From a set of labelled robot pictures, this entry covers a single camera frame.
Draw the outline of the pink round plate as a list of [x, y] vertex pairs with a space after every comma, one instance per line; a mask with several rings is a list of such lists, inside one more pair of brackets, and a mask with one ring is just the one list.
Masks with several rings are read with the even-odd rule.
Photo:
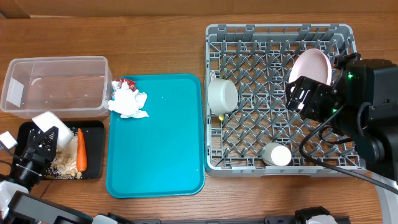
[[306, 50], [295, 61], [288, 82], [292, 83], [301, 76], [330, 85], [332, 69], [329, 58], [321, 50]]

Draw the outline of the orange carrot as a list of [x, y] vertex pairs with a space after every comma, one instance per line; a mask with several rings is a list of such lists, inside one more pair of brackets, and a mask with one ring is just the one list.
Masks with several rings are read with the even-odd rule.
[[76, 151], [76, 168], [79, 172], [86, 171], [88, 162], [86, 155], [86, 146], [83, 131], [81, 129], [77, 132], [78, 146]]

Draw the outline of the white paper cup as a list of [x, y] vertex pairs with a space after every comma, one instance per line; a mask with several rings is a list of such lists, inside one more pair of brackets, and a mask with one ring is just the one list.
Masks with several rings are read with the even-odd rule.
[[287, 166], [292, 160], [292, 153], [284, 145], [270, 142], [265, 145], [261, 157], [267, 165]]

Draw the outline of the white paper napkin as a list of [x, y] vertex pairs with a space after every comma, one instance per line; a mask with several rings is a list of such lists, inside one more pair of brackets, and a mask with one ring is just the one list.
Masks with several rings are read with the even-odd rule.
[[142, 110], [147, 100], [147, 94], [130, 90], [127, 86], [113, 91], [112, 99], [108, 101], [108, 109], [120, 114], [121, 118], [141, 119], [149, 117], [147, 111]]

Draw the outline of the grey bowl with peanuts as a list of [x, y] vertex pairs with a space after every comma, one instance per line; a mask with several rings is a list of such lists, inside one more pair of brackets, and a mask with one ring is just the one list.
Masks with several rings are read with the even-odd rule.
[[216, 78], [210, 82], [207, 90], [210, 110], [219, 116], [235, 110], [238, 104], [238, 91], [230, 80]]

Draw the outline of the red wrapper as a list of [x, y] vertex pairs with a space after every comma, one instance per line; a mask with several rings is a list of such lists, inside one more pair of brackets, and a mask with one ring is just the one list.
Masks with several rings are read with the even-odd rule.
[[114, 92], [126, 86], [132, 91], [136, 90], [136, 83], [127, 78], [119, 78], [115, 81], [112, 81], [111, 84]]

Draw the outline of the white plastic fork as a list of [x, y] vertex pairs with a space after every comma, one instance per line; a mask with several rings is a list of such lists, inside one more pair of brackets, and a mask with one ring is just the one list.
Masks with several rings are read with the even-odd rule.
[[210, 80], [216, 79], [216, 73], [214, 70], [210, 70]]

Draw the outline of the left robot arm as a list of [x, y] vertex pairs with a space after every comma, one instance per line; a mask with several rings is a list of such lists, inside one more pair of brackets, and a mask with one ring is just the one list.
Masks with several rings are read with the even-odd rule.
[[58, 128], [53, 126], [36, 137], [9, 175], [1, 176], [2, 223], [92, 223], [93, 218], [72, 208], [29, 193], [38, 184], [56, 155]]

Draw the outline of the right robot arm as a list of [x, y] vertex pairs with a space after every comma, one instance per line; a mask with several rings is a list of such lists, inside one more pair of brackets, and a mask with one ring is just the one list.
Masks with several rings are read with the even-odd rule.
[[[390, 60], [362, 59], [359, 53], [337, 55], [330, 62], [318, 49], [298, 57], [285, 89], [287, 108], [320, 124], [300, 143], [307, 161], [376, 186], [382, 220], [397, 223], [397, 65]], [[371, 177], [322, 162], [303, 148], [331, 129], [354, 143]]]

